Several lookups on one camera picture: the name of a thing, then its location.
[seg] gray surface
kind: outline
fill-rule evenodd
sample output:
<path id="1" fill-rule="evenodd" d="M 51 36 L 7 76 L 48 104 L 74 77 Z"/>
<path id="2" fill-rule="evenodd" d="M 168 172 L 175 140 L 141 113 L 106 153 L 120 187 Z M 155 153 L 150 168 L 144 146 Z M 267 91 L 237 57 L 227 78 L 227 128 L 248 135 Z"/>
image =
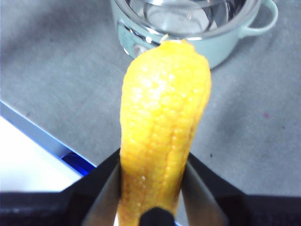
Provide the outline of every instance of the gray surface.
<path id="1" fill-rule="evenodd" d="M 276 27 L 213 69 L 192 152 L 247 193 L 301 195 L 301 1 L 276 3 Z M 108 1 L 1 1 L 2 101 L 95 164 L 119 147 L 130 61 Z"/>

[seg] corn on the cob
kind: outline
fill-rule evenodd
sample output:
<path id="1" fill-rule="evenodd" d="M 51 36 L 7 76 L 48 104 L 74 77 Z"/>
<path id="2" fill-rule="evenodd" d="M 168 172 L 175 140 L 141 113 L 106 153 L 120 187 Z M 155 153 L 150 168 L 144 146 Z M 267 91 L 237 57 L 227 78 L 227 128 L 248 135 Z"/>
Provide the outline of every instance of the corn on the cob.
<path id="1" fill-rule="evenodd" d="M 129 66 L 120 109 L 120 226 L 137 226 L 140 216 L 156 206 L 176 213 L 210 88 L 208 61 L 185 41 L 163 42 Z"/>

